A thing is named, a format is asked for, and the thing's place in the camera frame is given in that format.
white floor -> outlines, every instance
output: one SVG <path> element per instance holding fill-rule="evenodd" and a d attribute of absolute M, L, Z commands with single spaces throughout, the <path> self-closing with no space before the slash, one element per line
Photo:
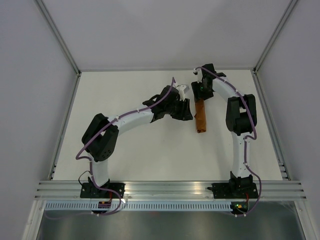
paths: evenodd
<path fill-rule="evenodd" d="M 230 82 L 245 94 L 254 94 L 257 140 L 251 141 L 250 166 L 262 180 L 282 180 L 257 91 L 249 70 L 224 70 Z M 120 115 L 159 94 L 172 77 L 189 84 L 191 112 L 195 114 L 192 71 L 83 72 L 54 173 L 54 180 L 77 180 L 89 169 L 87 160 L 75 160 L 81 138 L 93 117 Z M 121 135 L 109 159 L 114 181 L 228 180 L 233 164 L 233 142 L 225 123 L 227 103 L 218 95 L 205 101 L 207 132 L 198 134 L 195 121 L 165 116 Z"/>

white wall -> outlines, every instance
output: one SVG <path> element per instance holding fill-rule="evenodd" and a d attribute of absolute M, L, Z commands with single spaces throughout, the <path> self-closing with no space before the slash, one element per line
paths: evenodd
<path fill-rule="evenodd" d="M 285 150 L 320 226 L 320 1 L 299 1 L 259 76 Z"/>
<path fill-rule="evenodd" d="M 82 71 L 252 68 L 290 0 L 44 0 Z"/>
<path fill-rule="evenodd" d="M 32 0 L 0 2 L 0 238 L 21 239 L 75 73 Z"/>

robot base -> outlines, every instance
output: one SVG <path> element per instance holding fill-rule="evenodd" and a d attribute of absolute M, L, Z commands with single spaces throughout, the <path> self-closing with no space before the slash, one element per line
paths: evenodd
<path fill-rule="evenodd" d="M 243 189 L 232 191 L 229 183 L 213 183 L 212 188 L 214 199 L 247 199 L 247 195 L 250 199 L 258 198 L 257 186 L 252 183 L 251 186 L 247 186 Z"/>
<path fill-rule="evenodd" d="M 208 190 L 213 192 L 215 199 L 250 199 L 258 198 L 258 190 L 250 174 L 248 177 L 236 177 L 230 172 L 230 180 L 226 183 L 213 183 Z"/>
<path fill-rule="evenodd" d="M 104 189 L 111 189 L 116 191 L 121 198 L 124 197 L 125 194 L 125 184 L 122 182 L 110 182 L 110 180 L 101 186 Z M 119 197 L 112 192 L 111 195 L 112 199 L 118 199 Z M 109 191 L 103 191 L 97 189 L 94 184 L 92 183 L 91 179 L 89 179 L 89 182 L 85 182 L 82 184 L 81 193 L 80 193 L 81 199 L 109 199 L 110 198 L 110 192 Z"/>

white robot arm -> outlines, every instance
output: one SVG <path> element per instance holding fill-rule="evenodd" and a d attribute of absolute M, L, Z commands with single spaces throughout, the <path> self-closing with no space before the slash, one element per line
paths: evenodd
<path fill-rule="evenodd" d="M 206 69 L 215 72 L 213 64 L 204 65 Z M 241 112 L 240 108 L 244 107 L 237 93 L 228 86 L 226 75 L 216 73 L 223 81 L 216 79 L 213 75 L 205 71 L 197 71 L 198 81 L 191 84 L 194 98 L 208 99 L 217 92 L 227 102 L 226 126 L 231 132 L 233 139 L 233 166 L 230 172 L 230 180 L 227 186 L 229 192 L 241 192 L 243 189 L 254 188 L 253 177 L 245 166 L 245 136 L 252 135 L 253 130 L 246 112 Z M 124 116 L 118 121 L 113 122 L 103 134 L 100 134 L 85 150 L 92 156 L 92 171 L 96 184 L 101 187 L 109 182 L 108 176 L 108 158 L 114 152 L 117 137 L 126 131 L 137 126 L 149 124 L 170 115 L 173 119 L 188 121 L 193 117 L 190 112 L 190 100 L 185 98 L 185 93 L 189 90 L 187 85 L 175 85 L 165 99 L 154 107 L 159 99 L 165 96 L 170 86 L 166 86 L 161 94 L 153 96 L 151 99 L 144 101 L 138 109 L 145 109 L 139 112 Z M 245 102 L 250 110 L 254 125 L 257 124 L 256 102 L 252 94 L 243 95 Z M 117 116 L 105 117 L 103 114 L 97 114 L 85 134 L 82 137 L 83 144 L 98 133 L 104 126 L 109 124 L 109 119 L 116 119 Z M 246 159 L 249 163 L 250 141 L 246 139 Z"/>
<path fill-rule="evenodd" d="M 139 110 L 138 112 L 123 116 L 113 122 L 103 134 L 100 134 L 85 149 L 90 155 L 90 158 L 94 160 L 92 161 L 92 171 L 94 173 L 95 183 L 99 187 L 109 181 L 108 158 L 114 152 L 119 135 L 135 127 L 157 121 L 166 114 L 170 115 L 173 119 L 181 121 L 193 119 L 190 112 L 190 100 L 185 98 L 185 93 L 189 90 L 188 85 L 177 85 L 175 83 L 170 92 L 169 90 L 170 86 L 166 86 L 161 94 L 144 101 L 142 105 L 137 108 L 137 110 Z M 102 113 L 97 114 L 83 135 L 82 143 L 86 145 L 100 129 L 110 123 L 109 120 L 117 118 L 118 116 L 116 115 L 105 117 Z"/>

brown object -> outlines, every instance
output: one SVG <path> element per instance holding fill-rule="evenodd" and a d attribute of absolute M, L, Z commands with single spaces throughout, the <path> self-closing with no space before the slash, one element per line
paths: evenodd
<path fill-rule="evenodd" d="M 198 134 L 204 133 L 207 131 L 207 120 L 206 120 L 206 109 L 205 101 L 199 99 L 195 103 L 195 126 Z"/>

